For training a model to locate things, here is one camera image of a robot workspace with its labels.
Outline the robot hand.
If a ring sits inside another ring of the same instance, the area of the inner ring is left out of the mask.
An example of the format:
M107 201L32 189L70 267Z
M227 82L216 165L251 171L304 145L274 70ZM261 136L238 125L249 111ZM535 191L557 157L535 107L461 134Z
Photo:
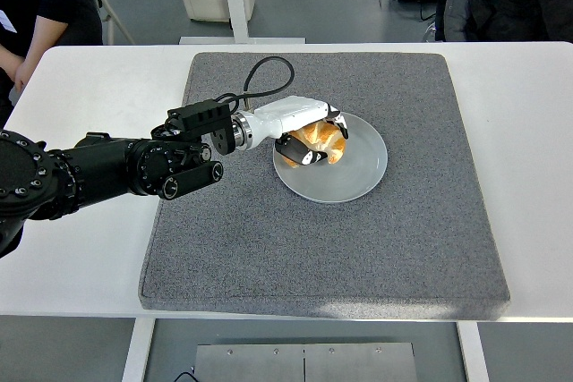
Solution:
M244 143L239 148L253 149L273 138L275 150L292 167L336 164L346 151L346 120L326 102L290 96L242 116Z

